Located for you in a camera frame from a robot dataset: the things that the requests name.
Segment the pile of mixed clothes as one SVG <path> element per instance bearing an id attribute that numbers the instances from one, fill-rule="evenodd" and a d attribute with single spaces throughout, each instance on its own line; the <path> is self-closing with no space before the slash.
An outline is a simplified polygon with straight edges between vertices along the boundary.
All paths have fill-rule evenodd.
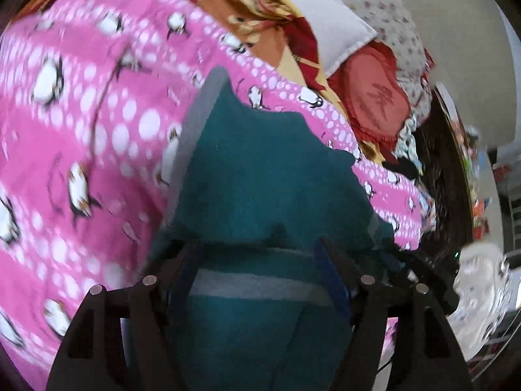
<path id="1" fill-rule="evenodd" d="M 413 135 L 418 129 L 418 117 L 413 113 L 404 121 L 398 132 L 395 150 L 382 163 L 384 168 L 400 173 L 408 178 L 418 190 L 419 210 L 421 213 L 421 231 L 423 234 L 432 232 L 437 226 L 437 213 L 434 198 L 422 182 L 423 164 L 418 158 L 416 139 Z"/>

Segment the white fluffy cloth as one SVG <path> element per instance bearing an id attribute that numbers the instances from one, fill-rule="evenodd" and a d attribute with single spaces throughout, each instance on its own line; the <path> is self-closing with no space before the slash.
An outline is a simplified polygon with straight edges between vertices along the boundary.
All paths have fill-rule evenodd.
<path id="1" fill-rule="evenodd" d="M 470 361 L 501 324 L 511 297 L 510 265 L 500 247 L 478 241 L 461 250 L 453 289 L 459 295 L 448 321 L 464 360 Z"/>

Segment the red heart cushion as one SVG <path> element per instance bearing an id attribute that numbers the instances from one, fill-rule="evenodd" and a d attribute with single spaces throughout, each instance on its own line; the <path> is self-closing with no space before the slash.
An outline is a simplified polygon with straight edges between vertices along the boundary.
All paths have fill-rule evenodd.
<path id="1" fill-rule="evenodd" d="M 371 41 L 348 57 L 328 83 L 344 105 L 357 140 L 376 144 L 389 153 L 394 151 L 411 106 L 397 83 L 392 50 Z"/>

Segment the metal drying rack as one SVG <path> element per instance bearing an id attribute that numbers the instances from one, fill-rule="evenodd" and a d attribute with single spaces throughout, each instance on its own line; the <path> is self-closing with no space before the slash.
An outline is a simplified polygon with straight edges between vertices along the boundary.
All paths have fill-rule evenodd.
<path id="1" fill-rule="evenodd" d="M 517 336 L 520 335 L 519 331 L 520 310 L 509 311 L 479 352 L 467 363 L 473 384 L 477 384 L 493 368 L 500 356 L 508 350 L 510 344 L 517 340 Z"/>

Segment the white square pillow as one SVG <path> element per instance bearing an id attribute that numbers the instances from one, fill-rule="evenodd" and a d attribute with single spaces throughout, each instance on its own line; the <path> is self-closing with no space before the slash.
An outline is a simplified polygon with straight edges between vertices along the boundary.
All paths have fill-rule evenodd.
<path id="1" fill-rule="evenodd" d="M 308 21 L 318 43 L 320 62 L 330 77 L 377 33 L 342 0 L 290 0 Z"/>

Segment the pink penguin blanket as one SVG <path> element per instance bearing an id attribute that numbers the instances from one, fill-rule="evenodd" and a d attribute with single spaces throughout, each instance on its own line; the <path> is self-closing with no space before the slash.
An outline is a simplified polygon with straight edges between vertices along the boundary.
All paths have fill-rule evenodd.
<path id="1" fill-rule="evenodd" d="M 361 151 L 310 87 L 189 0 L 57 0 L 1 38 L 1 344 L 34 390 L 93 286 L 143 276 L 189 105 L 213 68 L 247 107 L 297 112 L 353 173 L 394 244 L 418 247 L 418 190 Z"/>

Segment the floral grey quilt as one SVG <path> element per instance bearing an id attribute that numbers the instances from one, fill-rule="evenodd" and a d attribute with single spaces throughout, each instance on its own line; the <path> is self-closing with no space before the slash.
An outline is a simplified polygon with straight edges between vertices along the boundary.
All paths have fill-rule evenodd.
<path id="1" fill-rule="evenodd" d="M 376 31 L 376 40 L 388 46 L 397 61 L 397 82 L 406 93 L 420 123 L 427 120 L 432 102 L 428 83 L 434 61 L 402 0 L 342 0 Z"/>

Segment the red yellow patterned blanket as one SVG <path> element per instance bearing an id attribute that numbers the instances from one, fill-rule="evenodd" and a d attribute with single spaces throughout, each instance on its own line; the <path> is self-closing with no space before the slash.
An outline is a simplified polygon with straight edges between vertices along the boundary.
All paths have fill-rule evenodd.
<path id="1" fill-rule="evenodd" d="M 310 87 L 346 115 L 320 64 L 311 26 L 289 0 L 189 0 L 284 78 Z"/>

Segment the teal grey striped sweater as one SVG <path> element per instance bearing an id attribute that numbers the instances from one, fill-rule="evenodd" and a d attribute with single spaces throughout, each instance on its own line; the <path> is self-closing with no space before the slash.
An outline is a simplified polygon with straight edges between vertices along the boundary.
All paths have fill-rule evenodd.
<path id="1" fill-rule="evenodd" d="M 186 111 L 150 259 L 200 248 L 193 283 L 170 293 L 169 338 L 191 390 L 369 390 L 360 350 L 330 292 L 326 244 L 384 274 L 391 226 L 353 173 L 297 112 L 255 110 L 213 68 Z"/>

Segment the dark carved wooden headboard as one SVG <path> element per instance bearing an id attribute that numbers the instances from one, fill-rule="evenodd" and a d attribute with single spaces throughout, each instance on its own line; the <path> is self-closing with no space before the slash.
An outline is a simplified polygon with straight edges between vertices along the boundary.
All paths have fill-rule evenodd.
<path id="1" fill-rule="evenodd" d="M 436 227 L 421 238 L 420 249 L 434 259 L 454 257 L 473 241 L 473 210 L 468 139 L 460 119 L 452 118 L 438 90 L 432 92 L 427 120 L 414 132 L 422 183 L 434 198 Z"/>

